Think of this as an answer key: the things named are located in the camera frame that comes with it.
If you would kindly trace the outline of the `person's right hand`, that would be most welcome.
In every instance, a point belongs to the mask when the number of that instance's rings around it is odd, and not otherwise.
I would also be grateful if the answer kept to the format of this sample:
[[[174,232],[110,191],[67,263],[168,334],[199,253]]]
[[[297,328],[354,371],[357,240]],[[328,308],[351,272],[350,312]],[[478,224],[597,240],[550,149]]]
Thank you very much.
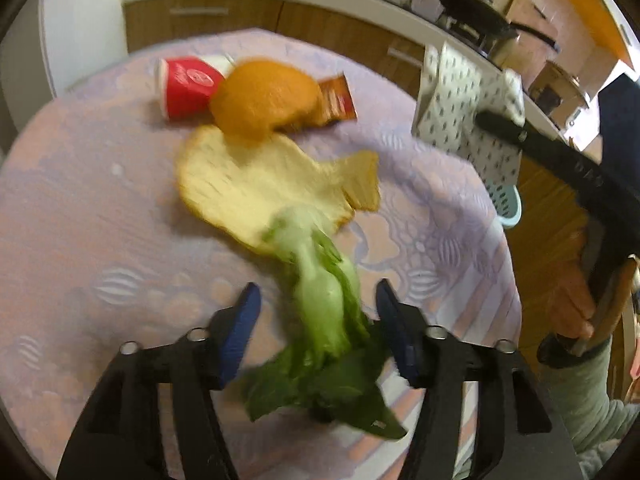
[[[585,341],[587,349],[605,342],[614,332],[630,298],[637,269],[635,258],[625,261],[618,271],[613,296],[605,315],[600,322],[593,324],[597,303],[590,295],[579,260],[560,263],[554,271],[553,289],[548,305],[551,329],[560,336]]]

